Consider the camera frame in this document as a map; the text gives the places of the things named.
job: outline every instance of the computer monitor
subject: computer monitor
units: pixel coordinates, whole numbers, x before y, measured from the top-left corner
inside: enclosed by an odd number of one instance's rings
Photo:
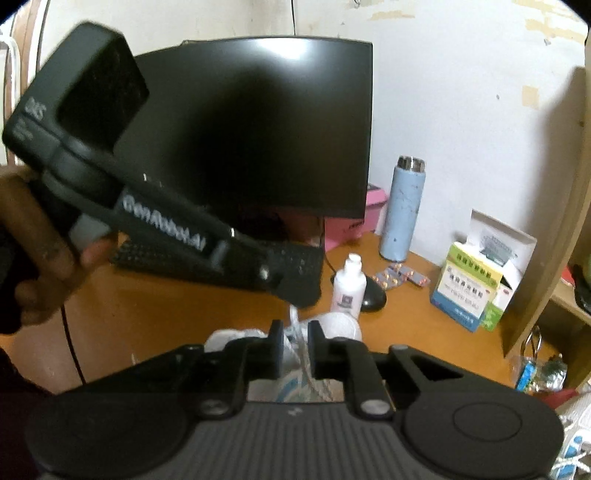
[[[115,147],[134,171],[214,209],[363,218],[371,43],[233,38],[136,60],[150,98]]]

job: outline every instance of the white sneaker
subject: white sneaker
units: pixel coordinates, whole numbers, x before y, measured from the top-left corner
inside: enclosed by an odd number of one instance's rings
[[[556,413],[564,426],[564,443],[552,467],[550,478],[553,480],[590,478],[591,393],[571,398],[558,407]]]

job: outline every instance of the red object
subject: red object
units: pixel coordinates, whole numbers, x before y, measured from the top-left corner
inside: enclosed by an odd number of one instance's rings
[[[562,275],[560,276],[560,279],[570,285],[571,287],[574,287],[574,278],[573,278],[573,274],[570,272],[570,267],[567,265],[564,270],[562,271]]]
[[[556,410],[567,400],[576,397],[579,393],[574,388],[565,388],[559,392],[536,395],[542,402],[548,405],[552,410]]]

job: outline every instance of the screw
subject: screw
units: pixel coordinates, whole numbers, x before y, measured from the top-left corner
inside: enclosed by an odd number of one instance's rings
[[[267,267],[266,265],[263,265],[261,267],[261,269],[259,270],[259,277],[262,280],[267,281],[269,279],[269,267]]]
[[[209,400],[203,400],[201,402],[200,409],[201,412],[205,415],[219,417],[220,415],[228,413],[230,410],[230,406],[222,400],[212,398]]]
[[[390,405],[384,400],[365,400],[361,404],[361,410],[368,415],[386,415],[390,411]]]

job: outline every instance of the computer mouse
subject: computer mouse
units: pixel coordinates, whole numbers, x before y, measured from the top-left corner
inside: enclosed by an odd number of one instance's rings
[[[363,301],[361,302],[361,311],[378,312],[386,305],[386,300],[388,299],[386,292],[384,292],[384,289],[373,278],[366,275],[365,280],[367,280],[367,284],[365,286],[365,293],[363,294]],[[334,285],[335,275],[331,276],[330,282]]]

